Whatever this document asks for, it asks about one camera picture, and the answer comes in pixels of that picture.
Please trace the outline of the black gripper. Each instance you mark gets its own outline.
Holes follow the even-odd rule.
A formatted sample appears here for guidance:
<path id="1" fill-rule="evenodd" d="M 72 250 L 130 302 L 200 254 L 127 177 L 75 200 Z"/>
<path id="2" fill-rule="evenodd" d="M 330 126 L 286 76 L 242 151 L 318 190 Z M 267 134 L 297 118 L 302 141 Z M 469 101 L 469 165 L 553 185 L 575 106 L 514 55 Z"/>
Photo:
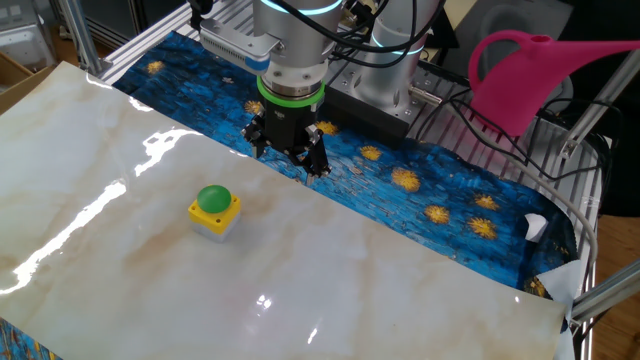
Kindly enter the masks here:
<path id="1" fill-rule="evenodd" d="M 302 163 L 307 172 L 305 183 L 309 186 L 331 172 L 323 132 L 315 125 L 321 101 L 306 105 L 293 101 L 292 104 L 293 107 L 284 106 L 264 98 L 264 119 L 256 114 L 241 134 L 251 145 L 253 158 L 260 158 L 268 147 L 282 153 L 306 151 Z"/>

